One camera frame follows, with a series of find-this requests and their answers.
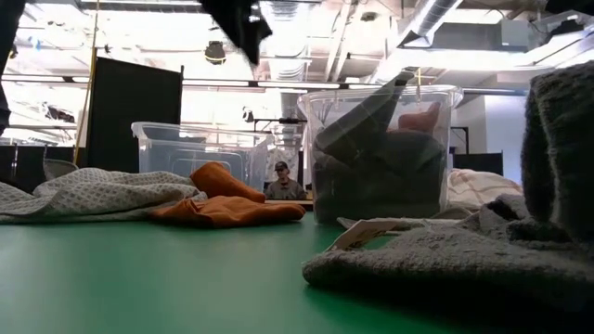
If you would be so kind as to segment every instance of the man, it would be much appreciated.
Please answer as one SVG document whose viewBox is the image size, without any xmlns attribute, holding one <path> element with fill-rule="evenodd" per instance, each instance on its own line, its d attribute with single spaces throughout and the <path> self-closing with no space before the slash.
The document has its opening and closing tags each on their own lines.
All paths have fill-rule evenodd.
<svg viewBox="0 0 594 334">
<path fill-rule="evenodd" d="M 303 200 L 306 199 L 305 190 L 296 181 L 289 179 L 289 166 L 285 161 L 275 165 L 278 180 L 271 183 L 265 191 L 267 199 Z"/>
<path fill-rule="evenodd" d="M 25 10 L 25 0 L 0 0 L 0 80 L 15 42 L 19 20 Z M 8 127 L 10 109 L 0 83 L 0 135 Z"/>
</svg>

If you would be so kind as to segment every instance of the baseball cap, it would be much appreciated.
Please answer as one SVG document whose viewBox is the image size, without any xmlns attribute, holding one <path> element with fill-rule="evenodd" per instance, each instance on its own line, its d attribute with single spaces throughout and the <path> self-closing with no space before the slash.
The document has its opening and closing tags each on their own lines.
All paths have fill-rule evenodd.
<svg viewBox="0 0 594 334">
<path fill-rule="evenodd" d="M 283 171 L 289 169 L 289 166 L 287 165 L 287 162 L 285 161 L 279 161 L 277 162 L 277 164 L 275 164 L 275 171 Z"/>
</svg>

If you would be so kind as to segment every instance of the green table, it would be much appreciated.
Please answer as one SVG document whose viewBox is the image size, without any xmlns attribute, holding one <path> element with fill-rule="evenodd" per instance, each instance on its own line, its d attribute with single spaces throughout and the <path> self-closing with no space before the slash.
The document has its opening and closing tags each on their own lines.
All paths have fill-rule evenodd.
<svg viewBox="0 0 594 334">
<path fill-rule="evenodd" d="M 342 232 L 301 224 L 0 226 L 6 334 L 447 333 L 443 324 L 308 287 L 302 262 Z"/>
</svg>

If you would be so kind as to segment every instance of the tag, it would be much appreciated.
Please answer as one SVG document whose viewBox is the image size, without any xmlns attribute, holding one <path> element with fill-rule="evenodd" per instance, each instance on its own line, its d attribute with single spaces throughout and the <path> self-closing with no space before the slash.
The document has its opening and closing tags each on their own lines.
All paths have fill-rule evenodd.
<svg viewBox="0 0 594 334">
<path fill-rule="evenodd" d="M 341 225 L 347 227 L 353 221 L 350 219 L 339 218 Z M 395 228 L 400 222 L 395 219 L 373 219 L 368 221 L 358 221 L 350 228 L 339 235 L 334 243 L 326 251 L 348 251 L 361 248 L 372 239 L 383 236 L 386 232 Z"/>
</svg>

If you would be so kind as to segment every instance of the clear plastic bin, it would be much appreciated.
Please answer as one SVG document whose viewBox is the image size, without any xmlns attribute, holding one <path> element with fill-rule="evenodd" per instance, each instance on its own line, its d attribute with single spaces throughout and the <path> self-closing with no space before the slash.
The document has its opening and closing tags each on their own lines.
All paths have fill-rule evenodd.
<svg viewBox="0 0 594 334">
<path fill-rule="evenodd" d="M 221 162 L 233 177 L 263 191 L 272 135 L 251 134 L 155 122 L 135 122 L 139 171 L 190 176 L 209 161 Z"/>
<path fill-rule="evenodd" d="M 447 204 L 451 85 L 336 90 L 301 96 L 319 223 L 431 217 Z"/>
</svg>

